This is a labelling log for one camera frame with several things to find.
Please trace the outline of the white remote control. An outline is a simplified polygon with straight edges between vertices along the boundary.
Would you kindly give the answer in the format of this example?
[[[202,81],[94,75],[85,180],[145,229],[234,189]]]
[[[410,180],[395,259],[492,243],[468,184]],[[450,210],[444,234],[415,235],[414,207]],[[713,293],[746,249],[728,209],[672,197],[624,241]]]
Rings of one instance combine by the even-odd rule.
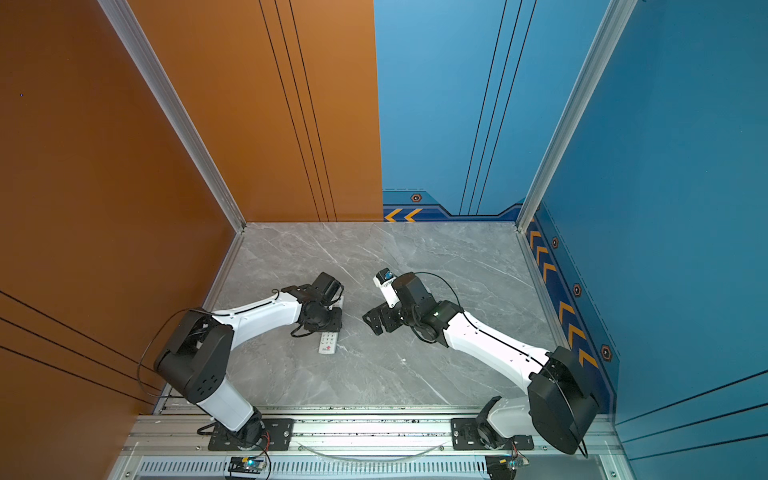
[[[321,355],[333,355],[336,352],[338,332],[323,332],[320,335],[318,353]]]

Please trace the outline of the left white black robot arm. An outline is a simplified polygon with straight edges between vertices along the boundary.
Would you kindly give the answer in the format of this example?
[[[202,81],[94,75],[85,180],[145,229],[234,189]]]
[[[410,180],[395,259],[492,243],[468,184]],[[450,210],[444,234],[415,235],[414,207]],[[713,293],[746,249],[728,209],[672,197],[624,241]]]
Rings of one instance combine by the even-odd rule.
[[[261,412],[227,378],[231,352],[271,330],[290,326],[296,338],[338,333],[343,285],[322,272],[310,284],[276,290],[267,299],[228,310],[183,309],[153,369],[214,419],[239,449],[257,447],[266,434]]]

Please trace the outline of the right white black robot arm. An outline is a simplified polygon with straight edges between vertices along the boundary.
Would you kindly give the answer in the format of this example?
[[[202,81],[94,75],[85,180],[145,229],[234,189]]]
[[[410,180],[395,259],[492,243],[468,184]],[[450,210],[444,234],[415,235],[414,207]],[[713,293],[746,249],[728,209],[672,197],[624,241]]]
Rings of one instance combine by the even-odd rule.
[[[509,337],[470,314],[458,298],[438,301],[418,272],[384,268],[373,278],[384,301],[364,322],[375,335],[406,326],[422,342],[465,353],[499,372],[527,396],[527,404],[491,398],[474,419],[487,449],[508,448],[531,427],[564,454],[586,455],[586,434],[600,410],[593,383],[569,349],[552,351]]]

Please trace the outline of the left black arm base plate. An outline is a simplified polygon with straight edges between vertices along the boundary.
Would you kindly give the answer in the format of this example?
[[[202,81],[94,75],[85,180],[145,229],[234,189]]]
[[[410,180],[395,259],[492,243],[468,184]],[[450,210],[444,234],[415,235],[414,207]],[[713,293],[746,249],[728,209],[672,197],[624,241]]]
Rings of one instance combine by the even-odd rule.
[[[287,451],[294,430],[290,418],[250,420],[239,431],[233,432],[216,421],[208,443],[209,451]]]

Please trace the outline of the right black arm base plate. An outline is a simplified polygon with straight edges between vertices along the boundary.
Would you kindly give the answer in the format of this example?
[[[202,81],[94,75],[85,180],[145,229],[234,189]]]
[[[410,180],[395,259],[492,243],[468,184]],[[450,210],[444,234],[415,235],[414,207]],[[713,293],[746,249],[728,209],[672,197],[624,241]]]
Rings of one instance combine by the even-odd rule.
[[[504,438],[487,422],[479,423],[474,418],[452,418],[450,426],[454,450],[531,451],[535,448],[532,436],[514,435]]]

